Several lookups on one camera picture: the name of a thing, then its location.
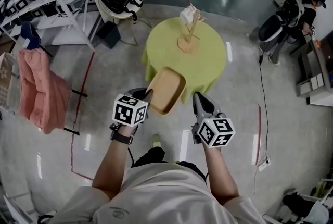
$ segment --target wooden tray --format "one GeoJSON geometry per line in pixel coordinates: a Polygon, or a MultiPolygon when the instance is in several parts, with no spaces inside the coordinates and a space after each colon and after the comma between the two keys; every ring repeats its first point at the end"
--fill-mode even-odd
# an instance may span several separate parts
{"type": "Polygon", "coordinates": [[[147,89],[153,89],[150,108],[160,115],[168,114],[182,96],[185,86],[186,80],[182,75],[171,68],[162,68],[147,89]]]}

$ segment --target white floor marking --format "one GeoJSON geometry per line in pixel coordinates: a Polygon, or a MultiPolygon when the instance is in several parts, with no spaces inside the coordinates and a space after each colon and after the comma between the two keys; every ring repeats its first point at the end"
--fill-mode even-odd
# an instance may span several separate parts
{"type": "Polygon", "coordinates": [[[183,130],[181,152],[179,154],[179,162],[186,160],[188,134],[189,130],[183,130]]]}
{"type": "Polygon", "coordinates": [[[41,156],[40,153],[37,154],[37,168],[38,168],[38,176],[42,179],[42,167],[41,167],[41,156]]]}
{"type": "Polygon", "coordinates": [[[257,152],[258,152],[258,140],[259,135],[253,135],[253,147],[252,147],[252,164],[255,165],[257,162],[257,152]]]}
{"type": "Polygon", "coordinates": [[[232,62],[233,61],[233,51],[231,50],[231,43],[226,42],[226,44],[227,44],[228,60],[229,60],[229,62],[232,62]]]}
{"type": "Polygon", "coordinates": [[[90,140],[91,140],[91,135],[87,134],[87,138],[85,139],[85,150],[89,151],[90,150],[90,140]]]}

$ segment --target power strip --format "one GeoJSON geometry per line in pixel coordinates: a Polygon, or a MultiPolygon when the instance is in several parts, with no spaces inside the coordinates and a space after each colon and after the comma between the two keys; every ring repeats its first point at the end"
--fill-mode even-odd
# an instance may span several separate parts
{"type": "Polygon", "coordinates": [[[267,166],[270,166],[270,165],[271,165],[271,160],[268,159],[267,161],[265,161],[264,163],[262,163],[259,166],[259,168],[258,168],[259,172],[263,171],[267,166]]]}

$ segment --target white cup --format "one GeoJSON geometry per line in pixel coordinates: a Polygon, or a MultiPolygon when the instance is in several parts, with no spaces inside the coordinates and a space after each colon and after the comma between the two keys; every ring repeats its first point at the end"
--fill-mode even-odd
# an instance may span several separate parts
{"type": "Polygon", "coordinates": [[[196,8],[192,5],[186,7],[183,11],[180,13],[180,18],[182,21],[185,22],[185,24],[189,25],[193,23],[194,19],[194,13],[196,12],[196,8]]]}

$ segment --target concrete floor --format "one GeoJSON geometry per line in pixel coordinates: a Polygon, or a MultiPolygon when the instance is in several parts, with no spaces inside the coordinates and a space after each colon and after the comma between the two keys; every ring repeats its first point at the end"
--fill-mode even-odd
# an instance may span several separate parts
{"type": "MultiPolygon", "coordinates": [[[[179,15],[181,8],[145,5],[149,21],[155,26],[162,20],[179,15]]],[[[245,22],[206,13],[207,23],[232,46],[232,61],[209,95],[220,104],[233,121],[236,135],[222,149],[228,167],[240,193],[252,198],[259,212],[264,214],[276,208],[286,188],[295,186],[303,193],[325,176],[332,155],[332,111],[328,107],[306,105],[297,98],[295,83],[299,72],[294,60],[281,57],[276,67],[264,59],[263,83],[266,91],[269,117],[268,155],[272,164],[257,173],[256,193],[251,164],[253,135],[259,131],[259,108],[262,108],[262,145],[265,144],[266,121],[261,89],[258,45],[249,40],[254,26],[245,22]]],[[[128,23],[119,25],[123,40],[133,40],[128,23]]],[[[138,47],[119,42],[113,49],[103,45],[96,53],[85,85],[88,98],[81,102],[75,125],[81,136],[73,142],[73,170],[92,178],[109,144],[113,101],[119,93],[131,88],[147,86],[145,66],[140,59],[150,28],[138,22],[133,25],[138,47]]],[[[64,77],[74,89],[80,89],[92,52],[87,46],[62,46],[55,55],[51,69],[64,77]]],[[[78,102],[73,97],[67,118],[72,126],[73,113],[78,102]]],[[[161,117],[153,112],[136,134],[131,150],[137,160],[150,146],[150,138],[159,133],[166,151],[165,160],[175,161],[180,154],[182,131],[195,122],[191,102],[178,102],[175,109],[161,117]]],[[[0,121],[0,174],[9,195],[32,191],[35,208],[42,213],[59,209],[77,187],[91,181],[71,172],[71,134],[54,130],[44,135],[36,126],[20,116],[3,113],[0,121]]],[[[207,172],[201,145],[188,141],[186,160],[207,172]]],[[[31,201],[21,201],[31,209],[31,201]]]]}

